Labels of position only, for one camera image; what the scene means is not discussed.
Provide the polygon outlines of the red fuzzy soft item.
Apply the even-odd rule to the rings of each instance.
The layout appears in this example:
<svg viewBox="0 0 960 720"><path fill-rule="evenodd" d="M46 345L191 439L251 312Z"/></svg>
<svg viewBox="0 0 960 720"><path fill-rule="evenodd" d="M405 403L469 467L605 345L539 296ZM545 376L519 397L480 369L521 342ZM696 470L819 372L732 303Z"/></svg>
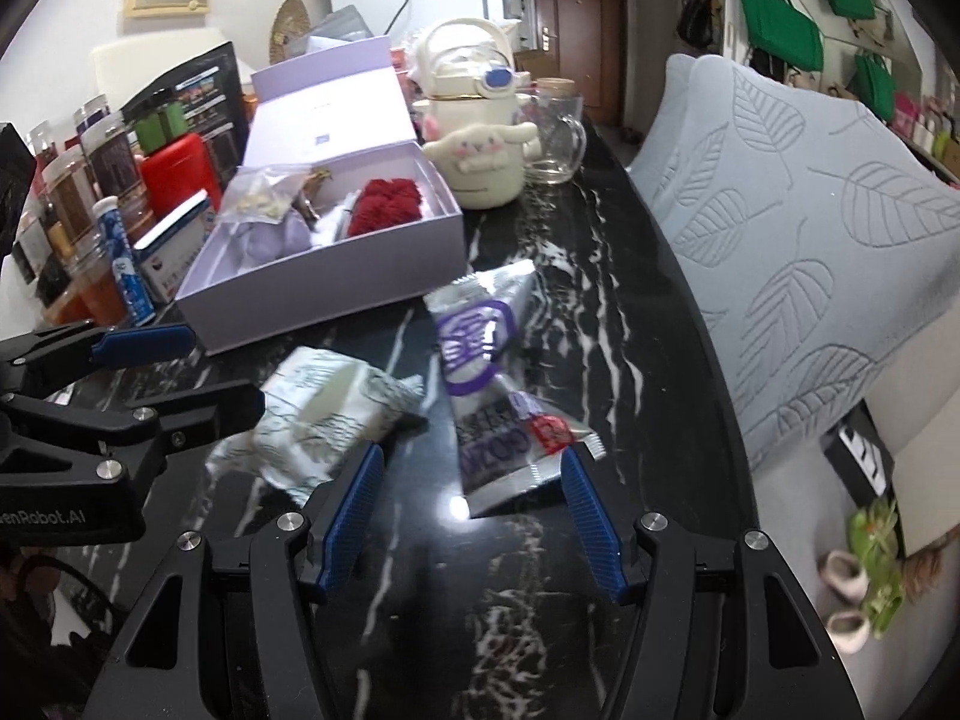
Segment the red fuzzy soft item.
<svg viewBox="0 0 960 720"><path fill-rule="evenodd" d="M353 205L348 238L420 221L421 193L412 179L374 179L368 182Z"/></svg>

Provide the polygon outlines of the colourful foil snack bag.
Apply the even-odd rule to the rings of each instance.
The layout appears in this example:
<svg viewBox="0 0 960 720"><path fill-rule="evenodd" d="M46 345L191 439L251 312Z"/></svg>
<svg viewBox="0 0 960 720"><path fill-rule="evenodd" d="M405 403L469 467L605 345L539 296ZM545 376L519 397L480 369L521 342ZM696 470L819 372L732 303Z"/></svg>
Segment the colourful foil snack bag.
<svg viewBox="0 0 960 720"><path fill-rule="evenodd" d="M301 188L296 192L293 208L302 216L309 227L316 226L316 223L320 220L319 213L314 208L313 200L331 177L332 172L327 167L314 167L313 171L309 172L308 177L304 179Z"/></svg>

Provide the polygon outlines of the cream kettle-shaped water bottle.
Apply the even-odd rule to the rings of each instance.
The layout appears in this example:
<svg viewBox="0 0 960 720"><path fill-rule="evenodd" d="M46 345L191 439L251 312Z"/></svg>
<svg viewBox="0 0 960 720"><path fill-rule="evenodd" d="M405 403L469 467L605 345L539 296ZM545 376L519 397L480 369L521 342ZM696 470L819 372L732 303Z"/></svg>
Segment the cream kettle-shaped water bottle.
<svg viewBox="0 0 960 720"><path fill-rule="evenodd" d="M427 99L425 154L464 210L488 210L523 192L534 125L521 119L508 38L480 18L437 26L416 49L415 81Z"/></svg>

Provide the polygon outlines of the red canister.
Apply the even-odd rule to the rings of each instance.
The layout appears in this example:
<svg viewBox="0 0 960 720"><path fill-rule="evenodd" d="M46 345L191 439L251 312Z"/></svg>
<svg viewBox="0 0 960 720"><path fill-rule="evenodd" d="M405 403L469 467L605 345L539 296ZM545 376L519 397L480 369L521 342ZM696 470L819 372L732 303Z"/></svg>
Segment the red canister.
<svg viewBox="0 0 960 720"><path fill-rule="evenodd" d="M158 220L199 192L206 193L215 210L220 208L217 173L206 144L197 133L187 132L146 156L140 164L140 174L148 193L149 208Z"/></svg>

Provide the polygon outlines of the brown door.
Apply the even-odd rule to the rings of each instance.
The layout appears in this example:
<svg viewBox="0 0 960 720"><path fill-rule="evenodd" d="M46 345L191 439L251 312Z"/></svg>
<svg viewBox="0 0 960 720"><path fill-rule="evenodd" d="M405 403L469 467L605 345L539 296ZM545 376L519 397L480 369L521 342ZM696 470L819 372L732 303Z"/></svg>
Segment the brown door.
<svg viewBox="0 0 960 720"><path fill-rule="evenodd" d="M625 105L626 0L534 0L534 78L568 78L589 119L620 125Z"/></svg>

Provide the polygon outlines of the green tote bag left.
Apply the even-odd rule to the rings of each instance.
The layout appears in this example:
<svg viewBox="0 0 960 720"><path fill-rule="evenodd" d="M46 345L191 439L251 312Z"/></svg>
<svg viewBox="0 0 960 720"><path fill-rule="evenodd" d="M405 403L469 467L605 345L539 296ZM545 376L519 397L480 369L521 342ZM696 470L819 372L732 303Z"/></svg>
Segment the green tote bag left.
<svg viewBox="0 0 960 720"><path fill-rule="evenodd" d="M804 71L823 70L822 32L782 0L740 0L748 44Z"/></svg>

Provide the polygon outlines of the white printed bread packet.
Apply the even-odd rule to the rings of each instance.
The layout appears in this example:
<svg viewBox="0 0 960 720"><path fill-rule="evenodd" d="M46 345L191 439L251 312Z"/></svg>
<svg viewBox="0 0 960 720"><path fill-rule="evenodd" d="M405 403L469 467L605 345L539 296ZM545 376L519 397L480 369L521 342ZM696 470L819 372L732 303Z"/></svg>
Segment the white printed bread packet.
<svg viewBox="0 0 960 720"><path fill-rule="evenodd" d="M361 359L300 346L262 393L256 427L218 442L206 471L212 479L252 473L302 505L335 478L353 449L379 442L416 413L425 384L420 376L396 379Z"/></svg>

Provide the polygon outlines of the lavender drawstring sachet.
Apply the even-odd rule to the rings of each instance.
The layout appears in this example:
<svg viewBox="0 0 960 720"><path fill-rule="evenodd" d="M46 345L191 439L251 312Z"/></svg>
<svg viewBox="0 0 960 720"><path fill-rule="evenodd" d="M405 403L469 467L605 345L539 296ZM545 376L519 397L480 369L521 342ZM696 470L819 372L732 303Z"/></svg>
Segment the lavender drawstring sachet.
<svg viewBox="0 0 960 720"><path fill-rule="evenodd" d="M288 210L277 224L241 224L235 241L241 249L242 270L252 270L306 252L313 245L313 234L299 211Z"/></svg>

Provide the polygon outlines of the silver purple snack packet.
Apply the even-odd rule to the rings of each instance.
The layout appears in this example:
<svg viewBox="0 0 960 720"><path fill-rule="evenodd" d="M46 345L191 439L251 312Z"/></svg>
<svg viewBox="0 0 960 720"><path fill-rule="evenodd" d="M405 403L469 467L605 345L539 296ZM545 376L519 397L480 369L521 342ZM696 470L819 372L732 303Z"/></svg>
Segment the silver purple snack packet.
<svg viewBox="0 0 960 720"><path fill-rule="evenodd" d="M602 458L601 438L521 377L519 353L535 286L523 259L475 271L425 296L451 399L462 496L483 517L553 483L566 449L582 442Z"/></svg>

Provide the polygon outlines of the white blue medicine box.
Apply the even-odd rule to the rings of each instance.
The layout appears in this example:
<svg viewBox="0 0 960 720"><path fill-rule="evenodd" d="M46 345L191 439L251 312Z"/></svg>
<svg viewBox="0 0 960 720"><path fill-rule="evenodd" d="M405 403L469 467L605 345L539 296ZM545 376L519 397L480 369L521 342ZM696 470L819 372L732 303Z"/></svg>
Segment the white blue medicine box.
<svg viewBox="0 0 960 720"><path fill-rule="evenodd" d="M156 302L169 304L176 299L185 275L212 234L216 217L212 200L201 190L133 244L135 263Z"/></svg>

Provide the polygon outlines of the grey leaf-pattern cushion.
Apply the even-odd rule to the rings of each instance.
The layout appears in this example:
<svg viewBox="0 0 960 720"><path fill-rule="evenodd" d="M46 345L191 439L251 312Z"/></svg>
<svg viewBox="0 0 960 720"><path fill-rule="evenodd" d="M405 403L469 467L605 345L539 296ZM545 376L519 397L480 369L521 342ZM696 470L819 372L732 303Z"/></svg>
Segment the grey leaf-pattern cushion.
<svg viewBox="0 0 960 720"><path fill-rule="evenodd" d="M862 104L675 54L630 177L752 465L826 433L957 299L957 190Z"/></svg>

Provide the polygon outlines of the orange-content clear jar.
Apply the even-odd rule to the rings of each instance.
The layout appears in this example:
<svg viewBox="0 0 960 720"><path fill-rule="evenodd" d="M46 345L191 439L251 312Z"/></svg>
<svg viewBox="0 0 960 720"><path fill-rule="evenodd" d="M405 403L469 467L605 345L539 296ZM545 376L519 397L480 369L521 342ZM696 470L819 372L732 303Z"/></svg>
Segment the orange-content clear jar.
<svg viewBox="0 0 960 720"><path fill-rule="evenodd" d="M112 275L112 265L101 236L91 229L75 242L67 260L67 273L86 309L104 327L127 322L127 307Z"/></svg>

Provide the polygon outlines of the glass mug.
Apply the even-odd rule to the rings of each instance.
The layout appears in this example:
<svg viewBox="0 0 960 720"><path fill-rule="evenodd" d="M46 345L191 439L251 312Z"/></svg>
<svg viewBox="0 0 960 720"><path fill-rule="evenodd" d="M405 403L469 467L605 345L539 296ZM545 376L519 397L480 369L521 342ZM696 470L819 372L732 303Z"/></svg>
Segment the glass mug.
<svg viewBox="0 0 960 720"><path fill-rule="evenodd" d="M566 184L586 154L583 95L569 78L539 78L519 98L524 121L537 127L537 140L524 148L526 181Z"/></svg>

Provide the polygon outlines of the translucent snack pouch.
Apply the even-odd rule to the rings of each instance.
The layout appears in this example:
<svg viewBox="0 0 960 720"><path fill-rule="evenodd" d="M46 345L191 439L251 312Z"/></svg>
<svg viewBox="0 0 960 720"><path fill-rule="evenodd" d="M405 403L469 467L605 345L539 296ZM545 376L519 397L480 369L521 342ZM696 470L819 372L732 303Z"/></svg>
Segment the translucent snack pouch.
<svg viewBox="0 0 960 720"><path fill-rule="evenodd" d="M223 192L218 221L278 224L311 174L309 166L242 166Z"/></svg>

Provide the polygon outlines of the brown-label clear jar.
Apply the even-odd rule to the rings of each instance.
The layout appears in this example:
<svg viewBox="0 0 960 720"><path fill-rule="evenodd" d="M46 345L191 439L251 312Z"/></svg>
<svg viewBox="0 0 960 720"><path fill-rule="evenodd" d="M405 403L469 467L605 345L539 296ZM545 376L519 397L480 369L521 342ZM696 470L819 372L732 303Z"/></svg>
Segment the brown-label clear jar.
<svg viewBox="0 0 960 720"><path fill-rule="evenodd" d="M43 169L50 201L71 244L93 231L93 206L98 201L89 180L85 155L78 146L65 149Z"/></svg>

